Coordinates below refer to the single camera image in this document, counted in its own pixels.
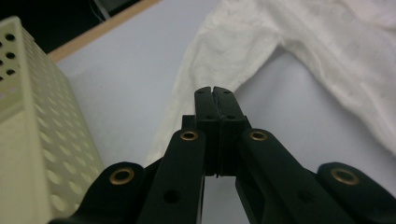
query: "white table surface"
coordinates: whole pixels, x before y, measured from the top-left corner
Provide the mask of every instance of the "white table surface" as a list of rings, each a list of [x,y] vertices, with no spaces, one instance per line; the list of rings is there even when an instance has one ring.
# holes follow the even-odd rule
[[[105,166],[145,161],[184,51],[217,3],[163,0],[57,63]],[[307,169],[340,161],[396,195],[395,157],[292,55],[278,49],[235,94],[252,126],[272,132]],[[206,178],[203,223],[248,223],[234,178]]]

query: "dark background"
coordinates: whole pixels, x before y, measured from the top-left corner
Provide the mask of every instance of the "dark background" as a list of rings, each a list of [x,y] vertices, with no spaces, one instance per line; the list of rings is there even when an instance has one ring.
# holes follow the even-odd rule
[[[109,13],[115,15],[135,2]],[[0,20],[9,16],[20,17],[23,28],[46,53],[104,20],[92,0],[0,0]]]

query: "cream plastic basket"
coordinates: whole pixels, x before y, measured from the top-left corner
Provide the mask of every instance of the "cream plastic basket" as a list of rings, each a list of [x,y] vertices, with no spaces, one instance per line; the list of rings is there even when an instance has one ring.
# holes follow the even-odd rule
[[[76,210],[103,170],[64,74],[21,27],[0,22],[0,223]]]

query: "white cloth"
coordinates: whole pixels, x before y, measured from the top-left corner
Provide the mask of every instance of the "white cloth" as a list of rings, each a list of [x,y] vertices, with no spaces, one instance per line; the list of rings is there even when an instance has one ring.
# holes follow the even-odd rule
[[[194,113],[195,90],[235,91],[276,46],[396,153],[395,12],[391,0],[223,0],[186,51],[148,162],[163,155],[182,115]]]

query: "metal grommet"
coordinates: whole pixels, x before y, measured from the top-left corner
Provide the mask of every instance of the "metal grommet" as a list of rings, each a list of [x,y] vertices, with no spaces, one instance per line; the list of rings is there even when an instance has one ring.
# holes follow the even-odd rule
[[[333,168],[331,173],[334,179],[343,184],[353,186],[359,184],[360,182],[359,178],[355,174],[343,168]]]
[[[134,179],[134,170],[130,167],[124,167],[116,170],[110,176],[110,183],[113,185],[124,185]]]
[[[185,141],[193,141],[198,138],[198,133],[193,131],[186,131],[180,134],[181,139]]]
[[[253,139],[253,140],[256,140],[256,141],[265,141],[265,140],[267,140],[267,138],[268,138],[267,134],[265,134],[265,133],[263,133],[263,132],[258,132],[258,131],[256,131],[256,132],[251,132],[251,133],[249,134],[249,137],[250,137],[251,139]]]

